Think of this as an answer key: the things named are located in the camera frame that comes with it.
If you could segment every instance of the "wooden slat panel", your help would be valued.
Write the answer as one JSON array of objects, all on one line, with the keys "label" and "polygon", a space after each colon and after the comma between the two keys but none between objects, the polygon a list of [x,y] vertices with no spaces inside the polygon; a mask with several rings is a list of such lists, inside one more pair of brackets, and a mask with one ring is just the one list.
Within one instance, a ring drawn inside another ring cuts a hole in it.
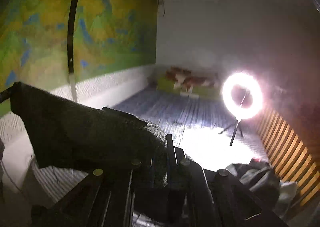
[{"label": "wooden slat panel", "polygon": [[262,115],[262,112],[259,113],[258,115],[256,115],[257,118],[255,120],[255,123],[254,123],[254,126],[256,129],[258,129],[262,123],[262,120],[264,119],[263,115]]},{"label": "wooden slat panel", "polygon": [[[273,108],[276,108],[278,104],[272,104]],[[307,111],[301,107],[301,109],[292,109],[287,105],[277,106],[277,111],[281,114],[294,131],[303,140],[304,145],[308,148],[312,155],[312,159],[317,163],[318,170],[320,171],[320,120],[319,120],[319,106],[314,107],[312,113],[311,110]]]},{"label": "wooden slat panel", "polygon": [[271,143],[272,143],[272,145],[271,145],[270,149],[267,149],[267,150],[266,150],[269,158],[270,158],[271,155],[273,154],[273,151],[274,151],[274,149],[276,148],[276,145],[278,144],[279,140],[281,139],[281,136],[282,136],[284,130],[286,129],[286,127],[287,127],[287,123],[286,123],[286,121],[283,120],[283,121],[281,122],[281,127],[280,127],[280,129],[279,129],[279,132],[276,133],[275,138],[274,138],[273,140],[270,140]]},{"label": "wooden slat panel", "polygon": [[[304,148],[303,152],[301,153],[301,155],[299,156],[297,162],[293,165],[292,169],[289,171],[289,173],[287,175],[285,175],[282,180],[283,181],[296,181],[298,180],[298,178],[300,177],[300,175],[302,174],[302,172],[306,169],[306,166],[311,162],[312,157],[309,154],[306,161],[303,162],[303,158],[304,156],[308,153],[308,149]],[[295,173],[293,175],[293,177],[290,177],[291,175],[291,171],[294,171],[296,168],[299,168],[299,170],[297,171],[297,173]]]},{"label": "wooden slat panel", "polygon": [[276,116],[276,111],[273,110],[272,113],[271,113],[271,115],[270,115],[270,118],[269,118],[269,122],[268,122],[268,124],[267,124],[267,127],[266,127],[266,129],[265,129],[265,131],[264,131],[264,134],[263,134],[262,138],[261,138],[262,142],[264,142],[264,140],[266,139],[268,133],[270,132],[270,130],[271,130],[271,125],[272,125],[272,123],[273,123],[273,120],[275,119],[275,116]]},{"label": "wooden slat panel", "polygon": [[280,148],[282,147],[283,142],[288,138],[287,135],[288,135],[289,129],[290,129],[290,126],[287,124],[287,127],[285,128],[284,133],[282,134],[281,140],[277,143],[274,151],[270,156],[270,162],[273,166],[275,166],[274,160],[276,159],[276,155],[278,155],[278,153],[280,152]]},{"label": "wooden slat panel", "polygon": [[294,130],[291,130],[288,137],[284,140],[284,143],[283,143],[278,155],[276,156],[276,158],[273,161],[273,164],[275,165],[275,167],[277,167],[277,165],[279,165],[281,163],[281,158],[283,158],[285,156],[288,146],[290,145],[290,143],[294,139],[293,138],[294,135],[295,135]]},{"label": "wooden slat panel", "polygon": [[301,141],[298,142],[298,140],[299,140],[299,136],[296,135],[293,138],[291,143],[288,142],[286,151],[283,151],[283,156],[275,168],[275,172],[279,176],[281,176],[280,171],[282,170],[282,168],[284,168],[286,165],[288,165],[289,160],[294,159],[294,156],[293,156],[294,150],[293,149],[297,150],[298,143],[301,143],[300,147],[302,147],[302,142]]},{"label": "wooden slat panel", "polygon": [[279,172],[280,176],[285,176],[287,174],[287,172],[289,171],[290,168],[292,168],[292,166],[294,165],[295,161],[299,158],[299,156],[301,155],[300,152],[303,151],[303,142],[300,141],[297,145],[297,147],[293,150],[293,154],[289,157],[289,160],[285,163],[284,167],[281,169],[281,171]]},{"label": "wooden slat panel", "polygon": [[282,181],[297,181],[294,203],[307,204],[320,190],[320,173],[303,140],[270,106],[262,111],[256,129],[275,173]]},{"label": "wooden slat panel", "polygon": [[300,206],[304,206],[320,190],[320,183],[301,201]]},{"label": "wooden slat panel", "polygon": [[268,151],[271,145],[274,143],[277,134],[279,133],[279,127],[283,125],[283,120],[281,117],[278,118],[277,126],[272,133],[272,136],[265,142],[265,150]]},{"label": "wooden slat panel", "polygon": [[277,126],[278,126],[278,118],[279,118],[279,114],[276,113],[275,116],[274,116],[274,119],[273,119],[272,126],[270,127],[270,130],[269,130],[267,136],[264,139],[262,139],[262,143],[263,144],[267,144],[269,139],[270,139],[271,134],[273,134],[273,132],[278,129],[277,128]]},{"label": "wooden slat panel", "polygon": [[260,138],[263,136],[263,134],[264,134],[264,132],[265,132],[265,130],[266,130],[266,128],[267,128],[267,125],[268,125],[268,123],[269,123],[271,114],[272,114],[272,109],[268,109],[267,114],[266,114],[266,119],[265,119],[265,121],[264,121],[264,123],[263,123],[263,126],[262,126],[262,128],[261,128],[261,132],[258,133],[258,135],[260,136]]},{"label": "wooden slat panel", "polygon": [[260,136],[260,133],[261,133],[261,131],[262,131],[262,128],[263,128],[263,126],[264,126],[264,124],[266,123],[266,120],[267,120],[267,118],[268,118],[268,113],[269,112],[269,110],[268,110],[268,107],[266,107],[265,109],[263,109],[262,111],[261,111],[261,114],[263,114],[263,116],[262,116],[262,120],[261,120],[261,123],[260,123],[260,125],[258,126],[258,128],[257,128],[257,134]]},{"label": "wooden slat panel", "polygon": [[[307,181],[307,179],[314,174],[315,170],[316,170],[316,164],[313,163],[312,166],[309,168],[309,170],[306,172],[306,174],[304,174],[304,176],[298,181],[298,186],[302,186]],[[316,179],[318,179],[319,176],[320,176],[320,174],[317,171],[312,179],[314,179],[315,177],[316,177]],[[308,184],[303,188],[304,191],[301,191],[301,194],[305,193],[305,191],[306,191],[305,188],[310,184],[313,184],[313,182],[311,182],[311,181],[308,182]]]}]

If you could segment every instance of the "dark cloth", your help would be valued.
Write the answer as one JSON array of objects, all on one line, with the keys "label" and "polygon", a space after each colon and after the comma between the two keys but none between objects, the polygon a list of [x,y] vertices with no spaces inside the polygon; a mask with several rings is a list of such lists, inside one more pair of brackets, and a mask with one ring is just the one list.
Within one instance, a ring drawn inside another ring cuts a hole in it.
[{"label": "dark cloth", "polygon": [[316,207],[315,211],[311,215],[310,219],[308,219],[307,227],[318,227],[320,223],[320,203]]},{"label": "dark cloth", "polygon": [[279,198],[278,178],[273,168],[265,162],[252,160],[249,165],[230,164],[227,169],[250,189],[270,209],[273,209]]},{"label": "dark cloth", "polygon": [[3,152],[4,152],[4,143],[2,142],[0,137],[0,160],[2,160],[3,158]]},{"label": "dark cloth", "polygon": [[164,183],[166,139],[156,124],[83,106],[21,82],[13,86],[11,110],[22,118],[40,168],[129,169],[133,159],[150,165],[153,157],[155,184]]}]

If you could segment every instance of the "bolt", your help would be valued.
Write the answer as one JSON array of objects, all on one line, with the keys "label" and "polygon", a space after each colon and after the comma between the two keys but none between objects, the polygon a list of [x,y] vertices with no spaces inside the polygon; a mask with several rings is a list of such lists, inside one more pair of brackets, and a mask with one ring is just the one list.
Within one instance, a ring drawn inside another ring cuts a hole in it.
[{"label": "bolt", "polygon": [[188,159],[182,159],[182,160],[180,160],[180,165],[182,165],[182,166],[189,166],[190,165],[190,160],[188,160]]},{"label": "bolt", "polygon": [[103,170],[102,170],[102,169],[95,169],[95,170],[93,171],[93,174],[94,174],[95,176],[100,176],[100,175],[103,174]]},{"label": "bolt", "polygon": [[229,174],[229,171],[226,169],[219,169],[218,170],[219,175],[221,176],[227,176]]},{"label": "bolt", "polygon": [[132,164],[133,166],[140,166],[140,165],[141,165],[141,160],[139,160],[139,159],[133,159],[133,160],[131,161],[131,164]]}]

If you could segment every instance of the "tripod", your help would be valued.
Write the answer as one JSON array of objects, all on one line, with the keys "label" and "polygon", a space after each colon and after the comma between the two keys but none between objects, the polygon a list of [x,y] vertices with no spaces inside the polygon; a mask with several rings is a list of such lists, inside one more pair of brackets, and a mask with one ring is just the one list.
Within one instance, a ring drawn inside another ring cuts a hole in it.
[{"label": "tripod", "polygon": [[233,140],[235,139],[236,132],[237,132],[238,128],[239,128],[239,130],[240,130],[241,137],[243,137],[243,133],[242,133],[242,129],[241,129],[241,126],[240,126],[240,122],[238,122],[238,121],[236,120],[235,123],[230,124],[228,127],[224,128],[224,129],[222,130],[222,132],[219,132],[219,134],[222,134],[222,133],[225,132],[226,130],[230,129],[232,126],[234,126],[235,129],[233,130],[233,134],[232,134],[230,146],[232,145]]},{"label": "tripod", "polygon": [[[245,99],[246,95],[247,95],[247,90],[246,90],[246,91],[245,91],[245,93],[244,93],[244,97],[242,98],[242,101],[241,101],[240,107],[242,107],[242,103],[243,103],[243,101],[244,101],[244,99]],[[222,132],[220,132],[220,133],[219,133],[219,134],[222,134],[222,133],[223,133],[223,132],[225,132],[226,130],[230,129],[232,126],[234,126],[234,127],[235,127],[235,129],[233,130],[232,137],[231,137],[230,146],[232,145],[233,140],[235,139],[236,132],[237,132],[238,128],[239,128],[239,130],[240,130],[241,137],[243,137],[242,129],[241,129],[241,126],[240,126],[240,121],[241,121],[241,119],[240,119],[240,120],[237,120],[237,119],[236,119],[235,123],[230,124],[228,127],[224,128],[224,129],[222,130]]]}]

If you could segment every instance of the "wall mural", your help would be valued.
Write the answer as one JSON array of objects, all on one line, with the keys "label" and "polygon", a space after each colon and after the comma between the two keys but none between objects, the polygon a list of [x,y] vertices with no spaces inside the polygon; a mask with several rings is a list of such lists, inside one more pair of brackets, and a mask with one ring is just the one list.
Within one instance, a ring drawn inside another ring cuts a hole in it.
[{"label": "wall mural", "polygon": [[[21,80],[51,90],[68,83],[71,0],[11,0],[0,16],[0,91]],[[79,0],[76,81],[156,59],[157,0]],[[0,105],[0,116],[10,103]]]}]

